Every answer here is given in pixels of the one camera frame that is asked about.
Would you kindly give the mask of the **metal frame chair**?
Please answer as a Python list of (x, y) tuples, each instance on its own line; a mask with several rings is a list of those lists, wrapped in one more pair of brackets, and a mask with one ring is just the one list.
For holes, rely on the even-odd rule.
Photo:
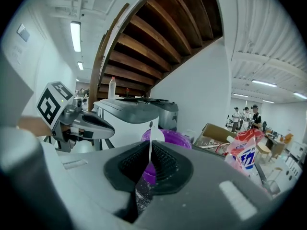
[(269, 174), (268, 178), (266, 179), (269, 192), (272, 196), (277, 195), (281, 192), (277, 183), (277, 178), (282, 171), (283, 169), (281, 167), (275, 167)]

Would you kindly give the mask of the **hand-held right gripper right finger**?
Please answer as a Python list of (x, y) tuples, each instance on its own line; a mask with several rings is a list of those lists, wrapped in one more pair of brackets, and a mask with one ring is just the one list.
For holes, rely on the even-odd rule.
[(152, 161), (166, 173), (134, 222), (146, 230), (259, 230), (272, 200), (221, 157), (155, 141)]

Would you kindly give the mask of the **curved wooden staircase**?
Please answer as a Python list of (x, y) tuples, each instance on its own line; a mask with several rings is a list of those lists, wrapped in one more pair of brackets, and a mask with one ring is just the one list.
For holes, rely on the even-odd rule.
[(126, 2), (103, 35), (89, 87), (89, 108), (116, 94), (149, 96), (151, 89), (223, 35), (217, 0)]

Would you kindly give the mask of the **wooden office desk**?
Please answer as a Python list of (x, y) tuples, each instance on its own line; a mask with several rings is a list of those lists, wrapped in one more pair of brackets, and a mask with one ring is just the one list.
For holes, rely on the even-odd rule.
[(283, 142), (274, 139), (272, 133), (265, 133), (265, 137), (267, 138), (265, 145), (272, 154), (271, 158), (277, 159), (284, 151), (285, 144)]

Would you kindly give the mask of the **brown cardboard box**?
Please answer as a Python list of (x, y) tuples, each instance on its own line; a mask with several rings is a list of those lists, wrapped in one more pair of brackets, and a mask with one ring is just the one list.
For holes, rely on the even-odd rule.
[(201, 134), (196, 138), (194, 145), (201, 149), (225, 151), (228, 145), (236, 137), (236, 133), (229, 131), (226, 127), (219, 127), (207, 123)]

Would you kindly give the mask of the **grey black cleaning machine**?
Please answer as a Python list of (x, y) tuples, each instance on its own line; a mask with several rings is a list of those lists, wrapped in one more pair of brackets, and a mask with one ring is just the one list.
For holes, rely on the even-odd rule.
[(159, 128), (177, 131), (178, 105), (164, 99), (148, 98), (147, 101), (158, 108)]

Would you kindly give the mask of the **clear plastic water bottle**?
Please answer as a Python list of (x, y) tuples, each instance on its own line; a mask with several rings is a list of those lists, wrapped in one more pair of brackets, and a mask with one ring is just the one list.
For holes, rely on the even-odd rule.
[(116, 92), (116, 81), (115, 81), (115, 77), (112, 76), (109, 82), (108, 99), (114, 99), (115, 92)]

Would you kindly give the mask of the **white black cleaning machine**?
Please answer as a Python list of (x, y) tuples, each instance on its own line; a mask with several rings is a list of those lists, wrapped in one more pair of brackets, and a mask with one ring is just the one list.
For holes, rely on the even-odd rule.
[(152, 126), (158, 127), (158, 108), (143, 98), (103, 99), (92, 109), (115, 130), (112, 137), (94, 141), (96, 150), (117, 148), (139, 142)]

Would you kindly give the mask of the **person's left forearm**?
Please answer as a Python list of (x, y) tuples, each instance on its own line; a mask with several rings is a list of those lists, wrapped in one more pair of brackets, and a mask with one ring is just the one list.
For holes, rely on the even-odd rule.
[(22, 116), (17, 125), (20, 129), (27, 130), (37, 137), (51, 136), (52, 132), (44, 120), (40, 117)]

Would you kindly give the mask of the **grey wall panel box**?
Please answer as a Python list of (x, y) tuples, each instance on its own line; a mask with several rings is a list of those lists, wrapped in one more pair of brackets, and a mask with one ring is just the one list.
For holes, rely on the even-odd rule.
[(30, 34), (22, 23), (20, 24), (16, 32), (25, 42), (28, 41)]

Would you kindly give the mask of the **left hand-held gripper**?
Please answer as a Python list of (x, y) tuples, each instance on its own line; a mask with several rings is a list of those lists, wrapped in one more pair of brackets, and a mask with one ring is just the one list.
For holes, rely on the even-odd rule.
[[(73, 123), (82, 111), (82, 99), (68, 89), (62, 82), (49, 82), (43, 90), (36, 109), (44, 122), (51, 129), (52, 137), (58, 142), (59, 151), (71, 152), (75, 141), (72, 132), (79, 132), (85, 140), (107, 139), (114, 135), (115, 129), (97, 113), (83, 112), (79, 118), (80, 128)], [(64, 136), (60, 124), (71, 126), (71, 133)]]

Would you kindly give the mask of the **small wooden table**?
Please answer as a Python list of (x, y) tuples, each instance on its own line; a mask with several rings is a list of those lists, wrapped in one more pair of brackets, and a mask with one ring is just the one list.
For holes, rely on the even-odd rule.
[(262, 142), (259, 142), (257, 145), (256, 145), (256, 148), (257, 148), (257, 155), (256, 155), (256, 159), (259, 161), (262, 156), (264, 155), (265, 156), (265, 160), (267, 161), (269, 159), (269, 155), (271, 154), (271, 151), (270, 149)]

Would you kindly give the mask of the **detergent refill bag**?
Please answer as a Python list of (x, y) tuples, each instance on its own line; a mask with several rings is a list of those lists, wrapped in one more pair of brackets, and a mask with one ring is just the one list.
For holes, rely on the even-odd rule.
[(249, 176), (255, 163), (256, 145), (263, 137), (264, 134), (259, 129), (237, 133), (226, 149), (225, 162), (245, 176)]

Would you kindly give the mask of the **purple plastic bucket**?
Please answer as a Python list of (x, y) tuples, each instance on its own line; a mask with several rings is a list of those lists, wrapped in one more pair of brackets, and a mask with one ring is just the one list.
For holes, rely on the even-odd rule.
[[(167, 130), (167, 129), (159, 129), (159, 131), (161, 132), (161, 134), (163, 134), (165, 142), (182, 146), (188, 150), (192, 149), (191, 142), (181, 133), (173, 131), (173, 130)], [(142, 177), (150, 185), (155, 184), (156, 172), (155, 172), (154, 165), (151, 162), (147, 165), (146, 169), (144, 170), (142, 174)]]

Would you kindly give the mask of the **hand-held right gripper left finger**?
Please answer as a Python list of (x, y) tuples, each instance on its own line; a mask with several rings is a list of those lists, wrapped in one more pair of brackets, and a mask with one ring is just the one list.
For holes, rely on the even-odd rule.
[(132, 168), (148, 143), (60, 156), (42, 143), (40, 212), (52, 230), (151, 230), (140, 222)]

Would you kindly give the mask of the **white plastic spoon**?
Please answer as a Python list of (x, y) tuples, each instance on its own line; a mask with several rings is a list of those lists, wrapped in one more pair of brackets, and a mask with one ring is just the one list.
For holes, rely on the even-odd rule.
[(149, 162), (151, 162), (151, 156), (152, 156), (152, 143), (155, 140), (165, 141), (165, 137), (163, 132), (158, 127), (152, 126), (150, 133), (150, 143), (149, 143)]

